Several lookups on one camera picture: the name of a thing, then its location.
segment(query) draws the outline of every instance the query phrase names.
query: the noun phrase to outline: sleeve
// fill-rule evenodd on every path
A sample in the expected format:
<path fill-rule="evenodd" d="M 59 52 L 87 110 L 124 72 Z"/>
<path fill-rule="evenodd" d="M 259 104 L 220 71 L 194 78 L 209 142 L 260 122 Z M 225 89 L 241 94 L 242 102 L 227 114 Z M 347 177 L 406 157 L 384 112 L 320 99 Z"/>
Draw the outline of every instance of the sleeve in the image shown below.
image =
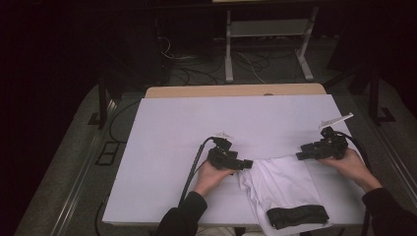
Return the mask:
<path fill-rule="evenodd" d="M 417 235 L 417 216 L 403 209 L 387 189 L 373 190 L 362 201 L 371 213 L 376 236 Z"/>
<path fill-rule="evenodd" d="M 196 192 L 190 192 L 183 204 L 170 209 L 156 229 L 157 236 L 196 235 L 198 222 L 208 205 Z"/>

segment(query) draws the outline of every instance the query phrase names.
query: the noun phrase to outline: white metal frame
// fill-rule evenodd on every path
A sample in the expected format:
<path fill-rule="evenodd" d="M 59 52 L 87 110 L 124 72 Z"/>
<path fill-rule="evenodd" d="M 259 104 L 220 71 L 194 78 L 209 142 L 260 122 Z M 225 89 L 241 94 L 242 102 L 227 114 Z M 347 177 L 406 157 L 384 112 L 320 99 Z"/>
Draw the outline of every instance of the white metal frame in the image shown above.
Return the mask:
<path fill-rule="evenodd" d="M 316 16 L 319 12 L 319 7 L 314 7 L 310 18 L 307 20 L 280 20 L 280 21 L 257 21 L 257 22 L 236 22 L 231 21 L 231 12 L 227 11 L 227 23 L 226 23 L 226 56 L 224 60 L 224 67 L 226 73 L 226 82 L 233 83 L 233 68 L 232 59 L 230 54 L 231 38 L 239 36 L 268 36 L 268 35 L 303 35 L 303 43 L 300 49 L 296 51 L 298 63 L 300 64 L 301 70 L 303 71 L 304 78 L 306 81 L 311 82 L 314 77 L 310 71 L 310 67 L 307 64 L 306 58 L 304 57 L 306 49 L 310 40 L 311 33 L 316 21 Z M 264 31 L 257 29 L 257 26 L 266 24 L 271 31 Z M 303 24 L 304 30 L 297 31 L 296 28 Z M 276 27 L 286 28 L 283 31 L 274 29 Z"/>

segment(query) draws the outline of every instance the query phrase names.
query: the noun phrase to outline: white tabletop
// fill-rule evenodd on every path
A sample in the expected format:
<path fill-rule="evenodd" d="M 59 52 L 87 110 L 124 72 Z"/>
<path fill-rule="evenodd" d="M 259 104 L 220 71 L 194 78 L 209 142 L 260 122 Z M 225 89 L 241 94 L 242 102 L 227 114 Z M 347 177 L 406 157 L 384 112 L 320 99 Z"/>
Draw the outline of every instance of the white tabletop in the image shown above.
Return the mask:
<path fill-rule="evenodd" d="M 322 121 L 340 116 L 331 95 L 145 98 L 103 221 L 158 223 L 178 205 L 200 144 L 215 133 L 234 137 L 231 149 L 239 152 L 239 159 L 295 156 L 301 145 L 322 138 Z M 349 134 L 344 122 L 333 128 Z M 201 162 L 212 147 L 212 143 L 206 145 Z M 316 160 L 307 160 L 307 165 L 330 220 L 342 225 L 361 224 L 363 191 Z M 227 177 L 207 202 L 201 225 L 257 224 L 246 193 L 239 189 L 237 175 Z"/>

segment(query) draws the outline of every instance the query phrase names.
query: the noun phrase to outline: gray floor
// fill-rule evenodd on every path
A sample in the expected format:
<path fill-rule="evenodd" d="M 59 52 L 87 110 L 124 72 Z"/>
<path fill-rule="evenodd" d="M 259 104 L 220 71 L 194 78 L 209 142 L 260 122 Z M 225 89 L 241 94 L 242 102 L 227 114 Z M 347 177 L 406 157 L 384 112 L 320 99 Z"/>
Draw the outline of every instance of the gray floor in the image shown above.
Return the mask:
<path fill-rule="evenodd" d="M 236 41 L 233 48 L 234 84 L 267 84 L 305 83 L 300 71 L 294 49 L 300 43 L 299 38 L 264 38 Z M 310 42 L 306 59 L 316 83 L 324 83 L 338 72 L 326 69 L 328 60 L 337 43 L 335 38 L 314 39 Z M 169 86 L 183 86 L 189 80 L 191 85 L 224 84 L 224 66 L 222 50 L 215 50 L 208 59 L 199 57 L 189 60 L 178 60 L 176 69 L 171 72 Z M 253 69 L 245 55 L 253 62 Z M 176 57 L 194 56 L 192 52 L 175 55 Z M 191 73 L 184 68 L 209 72 Z M 328 93 L 333 98 L 342 114 L 352 112 L 354 118 L 346 121 L 351 134 L 366 147 L 375 175 L 388 188 L 394 197 L 406 208 L 417 213 L 412 191 L 407 190 L 407 176 L 397 171 L 398 164 L 392 162 L 399 157 L 403 166 L 409 171 L 413 180 L 417 177 L 417 121 L 402 105 L 395 89 L 381 82 L 380 105 L 387 107 L 394 115 L 396 122 L 375 126 L 367 115 L 368 94 L 352 95 L 347 87 L 351 79 L 346 79 L 332 88 Z M 141 93 L 125 94 L 109 106 L 109 122 L 103 130 L 89 126 L 92 113 L 98 111 L 97 90 L 94 88 L 85 98 L 74 121 L 58 149 L 45 177 L 33 197 L 30 207 L 23 218 L 16 235 L 97 235 L 94 223 L 100 235 L 149 235 L 149 228 L 120 227 L 100 222 L 105 204 L 105 197 L 110 193 L 117 173 L 125 145 L 121 144 L 110 166 L 94 164 L 100 157 L 106 142 L 114 140 L 127 141 L 133 119 L 136 114 Z M 114 150 L 108 144 L 107 151 Z M 109 161 L 104 155 L 102 162 Z M 313 232 L 313 235 L 337 235 L 339 229 L 326 229 Z M 343 235 L 358 235 L 360 228 L 346 229 Z"/>

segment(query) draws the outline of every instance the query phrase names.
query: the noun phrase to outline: human hand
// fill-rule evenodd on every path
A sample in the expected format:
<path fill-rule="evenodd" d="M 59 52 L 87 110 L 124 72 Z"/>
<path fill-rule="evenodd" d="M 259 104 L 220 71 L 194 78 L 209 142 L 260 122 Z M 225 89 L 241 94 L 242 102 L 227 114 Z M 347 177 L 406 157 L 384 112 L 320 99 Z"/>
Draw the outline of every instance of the human hand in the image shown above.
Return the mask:
<path fill-rule="evenodd" d="M 382 187 L 354 149 L 348 148 L 342 159 L 330 157 L 319 159 L 319 162 L 333 166 L 340 174 L 355 181 L 366 193 Z"/>
<path fill-rule="evenodd" d="M 217 187 L 226 176 L 236 173 L 236 170 L 221 169 L 218 170 L 212 166 L 209 161 L 203 163 L 199 170 L 199 177 L 197 179 L 194 192 L 205 197 L 212 189 Z"/>

